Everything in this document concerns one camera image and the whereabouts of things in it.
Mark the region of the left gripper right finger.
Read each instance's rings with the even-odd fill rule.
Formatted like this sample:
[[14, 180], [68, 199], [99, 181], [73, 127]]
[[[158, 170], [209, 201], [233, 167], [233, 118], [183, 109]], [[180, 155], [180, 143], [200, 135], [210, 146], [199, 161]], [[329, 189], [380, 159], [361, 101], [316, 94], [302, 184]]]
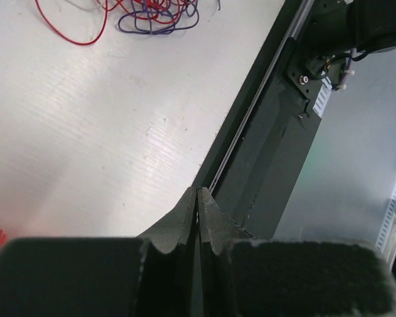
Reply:
[[396, 281], [371, 247], [252, 237], [197, 191], [205, 316], [396, 316]]

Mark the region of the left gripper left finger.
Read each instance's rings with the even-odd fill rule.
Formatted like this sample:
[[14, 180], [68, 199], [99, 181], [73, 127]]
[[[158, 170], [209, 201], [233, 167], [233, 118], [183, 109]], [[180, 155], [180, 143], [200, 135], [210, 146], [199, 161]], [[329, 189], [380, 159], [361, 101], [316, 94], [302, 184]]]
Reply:
[[30, 237], [0, 250], [0, 316], [189, 316], [197, 190], [136, 237]]

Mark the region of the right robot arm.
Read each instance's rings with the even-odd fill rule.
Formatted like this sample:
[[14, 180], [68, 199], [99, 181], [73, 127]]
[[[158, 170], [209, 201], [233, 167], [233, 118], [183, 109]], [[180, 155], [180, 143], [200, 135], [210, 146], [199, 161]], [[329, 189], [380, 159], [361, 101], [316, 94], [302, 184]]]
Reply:
[[304, 39], [317, 57], [395, 50], [396, 1], [315, 1]]

